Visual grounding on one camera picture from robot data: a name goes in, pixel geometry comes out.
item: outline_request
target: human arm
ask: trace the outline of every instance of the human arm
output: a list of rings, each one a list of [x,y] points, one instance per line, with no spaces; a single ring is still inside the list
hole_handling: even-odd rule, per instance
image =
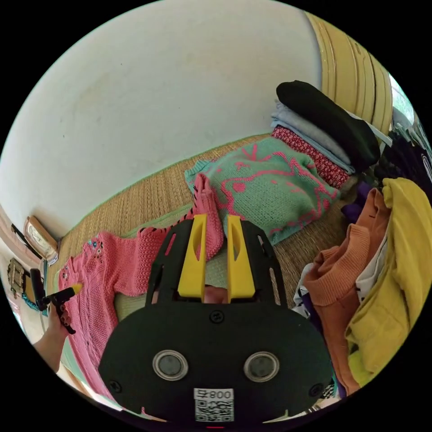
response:
[[[61,306],[61,309],[63,312],[61,316],[62,321],[70,325],[71,319],[64,305]],[[69,334],[66,328],[60,323],[58,316],[56,308],[51,305],[48,312],[48,328],[42,338],[33,345],[38,354],[55,373],[60,368],[60,357]]]

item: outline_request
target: teal sweater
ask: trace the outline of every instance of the teal sweater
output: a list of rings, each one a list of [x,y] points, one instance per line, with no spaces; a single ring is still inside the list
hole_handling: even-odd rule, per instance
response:
[[[216,192],[225,235],[228,215],[238,215],[262,228],[273,245],[319,219],[339,197],[309,156],[276,138],[198,161],[184,173],[192,193],[198,173],[209,178]]]

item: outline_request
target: black folded garment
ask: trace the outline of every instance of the black folded garment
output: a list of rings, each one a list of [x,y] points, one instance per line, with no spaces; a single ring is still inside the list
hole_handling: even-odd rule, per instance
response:
[[[400,177],[411,180],[420,187],[432,205],[432,181],[424,162],[428,161],[425,150],[398,136],[391,147],[386,146],[382,157],[399,168],[402,174]]]
[[[356,172],[378,161],[378,140],[368,124],[351,117],[313,85],[303,81],[283,82],[276,94],[285,106],[334,138],[346,151]]]

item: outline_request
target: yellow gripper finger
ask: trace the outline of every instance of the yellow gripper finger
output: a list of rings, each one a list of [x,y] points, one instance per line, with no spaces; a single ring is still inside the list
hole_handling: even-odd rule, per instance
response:
[[[206,279],[206,228],[207,215],[195,215],[177,289],[181,297],[200,298],[201,302],[204,302]]]
[[[255,294],[248,251],[239,216],[228,216],[228,303]]]

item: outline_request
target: pink cardigan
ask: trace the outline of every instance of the pink cardigan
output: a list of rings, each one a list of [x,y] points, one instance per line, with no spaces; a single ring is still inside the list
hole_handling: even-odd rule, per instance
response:
[[[195,181],[192,209],[194,214],[207,214],[206,259],[217,254],[224,234],[218,217],[208,178],[202,174]],[[120,238],[101,232],[84,244],[83,251],[69,258],[59,273],[59,289],[81,283],[80,293],[67,302],[67,310],[76,330],[69,341],[76,361],[90,387],[98,394],[113,399],[98,373],[98,365],[108,338],[118,320],[114,309],[116,293],[134,297],[147,292],[151,265],[171,227],[146,228],[136,238]]]

